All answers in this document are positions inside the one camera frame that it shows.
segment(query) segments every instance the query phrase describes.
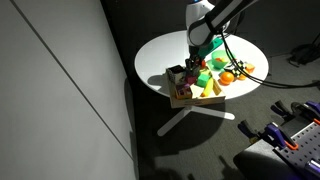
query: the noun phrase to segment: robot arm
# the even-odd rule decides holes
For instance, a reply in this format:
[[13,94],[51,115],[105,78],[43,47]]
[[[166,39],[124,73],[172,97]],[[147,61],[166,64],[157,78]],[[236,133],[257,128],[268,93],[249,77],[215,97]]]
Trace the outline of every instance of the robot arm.
[[207,0],[193,0],[187,6],[187,39],[192,49],[207,46],[235,15],[258,0],[221,0],[213,8]]

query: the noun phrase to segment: wooden crate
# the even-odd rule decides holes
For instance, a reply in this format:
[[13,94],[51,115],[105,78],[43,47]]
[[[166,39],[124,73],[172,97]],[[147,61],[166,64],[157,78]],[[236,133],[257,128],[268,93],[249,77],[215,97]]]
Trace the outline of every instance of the wooden crate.
[[226,95],[221,90],[219,83],[215,79],[213,79],[214,91],[212,91],[208,97],[200,97],[204,88],[201,88],[193,84],[190,86],[193,93],[192,99],[178,100],[176,98],[175,84],[169,80],[167,73],[165,74],[165,77],[168,83],[168,88],[170,93],[171,108],[180,108],[180,107],[186,107],[186,106],[201,106],[201,105],[207,105],[207,104],[222,103],[225,101]]

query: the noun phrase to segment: black cable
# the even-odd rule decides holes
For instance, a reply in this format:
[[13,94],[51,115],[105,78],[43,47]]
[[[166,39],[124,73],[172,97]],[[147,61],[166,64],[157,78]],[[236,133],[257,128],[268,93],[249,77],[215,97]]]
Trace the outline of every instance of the black cable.
[[280,89],[307,88],[307,87],[315,87],[315,86],[320,85],[320,81],[315,81],[313,83],[306,84],[306,85],[292,85],[292,84],[283,84],[283,83],[275,83],[275,82],[271,82],[271,81],[265,81],[265,80],[261,80],[259,78],[256,78],[254,76],[251,76],[250,74],[248,74],[242,68],[239,67],[238,63],[236,62],[236,59],[234,58],[234,56],[231,53],[230,48],[228,47],[228,44],[225,40],[223,32],[221,31],[220,34],[221,34],[221,37],[222,37],[222,40],[223,40],[223,43],[225,46],[226,54],[227,54],[228,58],[230,59],[232,65],[234,67],[236,67],[237,70],[240,71],[240,73],[242,73],[244,76],[251,79],[252,81],[259,83],[261,85],[265,85],[265,86],[272,87],[272,88],[280,88]]

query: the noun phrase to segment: table top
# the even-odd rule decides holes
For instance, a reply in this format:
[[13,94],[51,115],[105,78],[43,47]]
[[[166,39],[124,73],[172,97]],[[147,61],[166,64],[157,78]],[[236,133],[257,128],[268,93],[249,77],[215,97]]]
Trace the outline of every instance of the table top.
[[[259,79],[267,77],[268,60],[259,48],[234,35],[228,36],[226,42],[237,59],[255,66],[252,76]],[[224,49],[222,44],[216,50]],[[149,41],[139,50],[135,58],[136,72],[149,88],[169,97],[164,77],[165,69],[176,65],[185,66],[185,59],[189,56],[186,31],[168,33]],[[211,54],[205,58],[206,61],[210,59]],[[212,71],[212,74],[216,79],[219,79],[218,72]],[[221,86],[221,89],[226,94],[226,99],[231,99],[247,94],[259,85],[247,78],[244,81],[236,80],[228,86]]]

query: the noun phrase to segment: dark floor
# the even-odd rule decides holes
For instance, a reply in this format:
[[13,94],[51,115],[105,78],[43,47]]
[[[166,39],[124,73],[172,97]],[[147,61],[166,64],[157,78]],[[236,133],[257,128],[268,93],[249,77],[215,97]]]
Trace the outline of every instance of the dark floor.
[[[320,60],[296,68],[289,65],[286,58],[269,59],[268,80],[289,84],[319,80]],[[237,129],[237,124],[246,119],[259,130],[271,121],[281,123],[270,110],[273,103],[282,100],[290,107],[291,102],[319,102],[320,97],[317,88],[284,90],[260,86],[242,97],[205,106],[233,113],[234,121],[190,113],[165,136],[159,137],[156,131],[181,109],[171,109],[169,98],[139,81],[133,89],[141,180],[243,180],[233,157],[248,147],[249,141]]]

